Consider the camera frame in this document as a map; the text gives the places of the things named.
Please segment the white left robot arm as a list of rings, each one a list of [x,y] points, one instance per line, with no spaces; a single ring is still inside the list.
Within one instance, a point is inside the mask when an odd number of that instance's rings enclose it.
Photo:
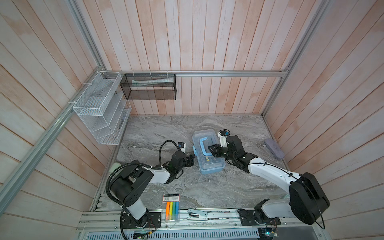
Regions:
[[[117,167],[106,181],[107,196],[121,206],[124,213],[130,214],[136,221],[147,219],[148,209],[141,195],[149,184],[169,184],[178,179],[184,168],[195,164],[195,155],[186,155],[176,151],[171,160],[157,167],[139,161],[133,161]]]

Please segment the blue clear-lid tool box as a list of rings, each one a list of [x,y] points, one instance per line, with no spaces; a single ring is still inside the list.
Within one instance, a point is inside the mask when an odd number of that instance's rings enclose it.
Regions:
[[[193,149],[202,175],[221,172],[226,162],[224,158],[214,157],[209,146],[220,144],[213,129],[196,131],[193,134]]]

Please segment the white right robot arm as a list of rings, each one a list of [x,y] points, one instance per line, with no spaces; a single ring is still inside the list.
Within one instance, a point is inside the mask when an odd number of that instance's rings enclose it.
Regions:
[[[312,225],[330,207],[330,201],[314,175],[290,172],[245,152],[238,136],[220,136],[220,144],[208,149],[212,156],[224,158],[238,169],[262,177],[288,194],[286,199],[264,199],[255,206],[253,215],[259,225],[267,225],[275,218],[293,217]]]

